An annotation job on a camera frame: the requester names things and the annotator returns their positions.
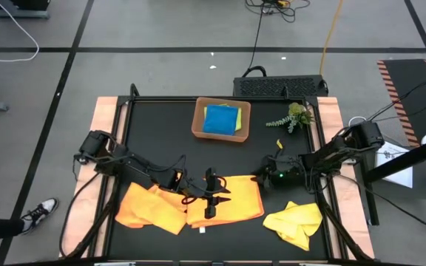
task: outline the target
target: gray floor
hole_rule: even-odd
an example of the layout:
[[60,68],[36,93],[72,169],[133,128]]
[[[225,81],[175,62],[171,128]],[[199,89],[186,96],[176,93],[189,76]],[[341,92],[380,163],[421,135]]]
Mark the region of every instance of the gray floor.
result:
[[[412,2],[426,30],[426,1]],[[21,25],[41,47],[70,47],[86,3],[52,0],[50,20],[23,20]],[[337,3],[313,0],[310,7],[297,11],[294,24],[278,16],[264,17],[258,46],[322,47]],[[257,22],[241,0],[95,0],[80,46],[251,47]],[[31,46],[11,21],[0,21],[0,47]],[[403,0],[347,0],[330,46],[423,48],[424,44]],[[75,185],[71,159],[87,133],[96,98],[125,95],[132,82],[142,95],[231,95],[233,78],[243,74],[251,53],[211,52],[76,55],[24,209],[52,196],[61,199],[61,206],[39,230],[13,239],[6,263],[57,258],[61,223]],[[0,53],[0,58],[27,56]],[[254,63],[270,75],[307,75],[318,72],[320,56],[261,52]],[[390,103],[376,61],[403,58],[426,59],[426,54],[327,55],[324,76],[331,96],[338,97],[345,123]],[[0,100],[10,105],[9,112],[0,113],[1,218],[13,211],[66,59],[63,52],[44,52],[31,62],[0,64]],[[389,110],[383,117],[394,115]],[[386,135],[406,142],[397,121],[380,126]],[[426,200],[393,200],[426,220]],[[377,204],[382,224],[370,228],[376,257],[426,265],[426,228],[385,202]]]

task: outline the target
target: yellow cable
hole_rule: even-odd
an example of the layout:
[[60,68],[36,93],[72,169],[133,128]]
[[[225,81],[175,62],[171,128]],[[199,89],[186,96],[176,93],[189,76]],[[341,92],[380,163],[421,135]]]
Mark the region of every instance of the yellow cable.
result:
[[331,23],[331,29],[328,32],[328,36],[326,36],[325,46],[323,47],[323,52],[322,52],[322,60],[319,63],[320,75],[323,75],[323,64],[325,63],[326,49],[328,48],[328,42],[330,41],[331,35],[333,34],[334,25],[337,23],[339,12],[341,11],[342,5],[343,5],[343,0],[339,0],[337,11],[335,12],[333,17],[333,23]]

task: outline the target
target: blue sponge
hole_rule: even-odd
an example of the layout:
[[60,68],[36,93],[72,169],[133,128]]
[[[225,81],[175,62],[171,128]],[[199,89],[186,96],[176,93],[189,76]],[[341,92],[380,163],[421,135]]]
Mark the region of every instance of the blue sponge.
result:
[[236,129],[237,107],[210,104],[206,107],[203,132],[234,135]]

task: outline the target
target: metal grate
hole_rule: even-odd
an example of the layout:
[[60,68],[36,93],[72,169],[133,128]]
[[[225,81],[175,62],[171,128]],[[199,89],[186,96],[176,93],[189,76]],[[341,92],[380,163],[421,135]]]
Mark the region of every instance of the metal grate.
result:
[[294,97],[327,96],[317,90],[320,76],[235,78],[234,94],[239,96],[281,96],[284,87]]

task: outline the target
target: shoe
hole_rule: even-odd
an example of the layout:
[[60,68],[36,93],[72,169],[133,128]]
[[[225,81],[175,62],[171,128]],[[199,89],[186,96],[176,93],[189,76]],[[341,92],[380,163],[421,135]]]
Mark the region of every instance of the shoe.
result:
[[41,202],[37,208],[27,211],[27,214],[22,216],[24,221],[24,228],[21,234],[26,234],[34,230],[37,225],[52,214],[58,207],[58,199],[51,198]]

